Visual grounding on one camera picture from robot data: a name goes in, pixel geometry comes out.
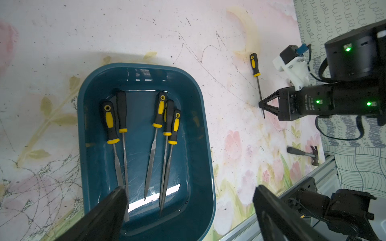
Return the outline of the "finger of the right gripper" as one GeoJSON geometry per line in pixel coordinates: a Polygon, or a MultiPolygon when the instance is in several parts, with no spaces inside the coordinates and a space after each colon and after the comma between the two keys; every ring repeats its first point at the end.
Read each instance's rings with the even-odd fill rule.
{"type": "Polygon", "coordinates": [[[265,99],[261,100],[259,102],[259,105],[267,105],[270,101],[279,98],[280,95],[280,90],[275,91],[273,94],[269,95],[265,99]]]}
{"type": "Polygon", "coordinates": [[[268,112],[270,112],[270,113],[272,113],[272,114],[274,114],[274,115],[276,115],[276,116],[278,116],[278,114],[279,114],[279,112],[280,112],[280,110],[279,110],[278,107],[276,107],[276,106],[271,106],[271,105],[268,105],[268,104],[266,104],[266,103],[260,103],[260,104],[259,104],[259,107],[260,107],[261,109],[263,109],[264,111],[268,111],[268,112]]]}

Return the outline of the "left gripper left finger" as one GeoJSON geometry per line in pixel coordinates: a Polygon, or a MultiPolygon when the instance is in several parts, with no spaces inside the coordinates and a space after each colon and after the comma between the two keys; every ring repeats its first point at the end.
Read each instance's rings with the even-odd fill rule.
{"type": "Polygon", "coordinates": [[[124,188],[117,187],[58,241],[117,241],[124,221],[127,197],[124,188]]]}

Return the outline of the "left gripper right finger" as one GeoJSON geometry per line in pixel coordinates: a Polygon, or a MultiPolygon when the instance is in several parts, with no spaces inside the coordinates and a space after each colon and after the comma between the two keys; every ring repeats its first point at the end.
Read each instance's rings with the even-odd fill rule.
{"type": "Polygon", "coordinates": [[[292,210],[282,207],[280,199],[265,186],[256,187],[253,204],[258,218],[263,239],[265,241],[325,241],[300,216],[292,210]]]}

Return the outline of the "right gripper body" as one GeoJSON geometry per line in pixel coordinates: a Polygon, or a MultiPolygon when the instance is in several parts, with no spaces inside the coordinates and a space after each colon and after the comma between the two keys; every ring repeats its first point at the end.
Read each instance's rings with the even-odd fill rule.
{"type": "Polygon", "coordinates": [[[332,87],[316,85],[282,88],[279,93],[278,119],[295,121],[307,115],[333,115],[332,87]]]}

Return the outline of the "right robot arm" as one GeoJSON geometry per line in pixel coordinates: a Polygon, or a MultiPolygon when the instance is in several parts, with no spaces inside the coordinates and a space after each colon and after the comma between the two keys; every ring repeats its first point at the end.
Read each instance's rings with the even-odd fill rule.
{"type": "Polygon", "coordinates": [[[280,121],[295,121],[304,116],[330,118],[354,115],[361,135],[363,116],[386,123],[386,23],[373,23],[325,43],[326,58],[312,85],[309,63],[311,45],[289,45],[273,61],[285,72],[290,87],[277,90],[259,102],[259,107],[280,121]]]}

